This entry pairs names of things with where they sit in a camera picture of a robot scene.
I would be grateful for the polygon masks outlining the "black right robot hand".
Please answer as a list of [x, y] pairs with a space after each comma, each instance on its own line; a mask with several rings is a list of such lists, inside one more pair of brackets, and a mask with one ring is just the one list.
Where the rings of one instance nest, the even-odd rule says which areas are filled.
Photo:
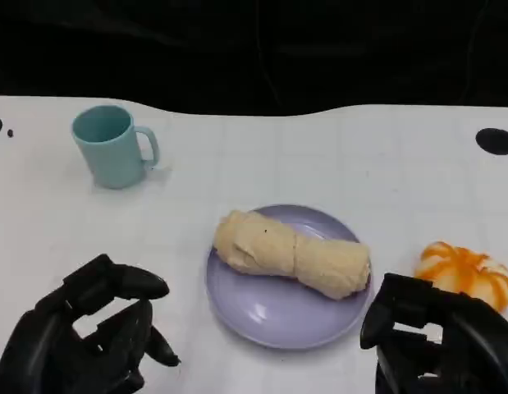
[[377, 393], [508, 393], [508, 321], [483, 300], [385, 275], [364, 317]]

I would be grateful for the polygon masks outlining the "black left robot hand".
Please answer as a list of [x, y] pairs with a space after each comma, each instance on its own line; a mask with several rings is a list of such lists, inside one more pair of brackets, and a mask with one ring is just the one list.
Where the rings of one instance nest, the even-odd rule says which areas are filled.
[[159, 276], [101, 254], [65, 277], [16, 324], [0, 359], [0, 393], [135, 393], [145, 355], [181, 360], [153, 325]]

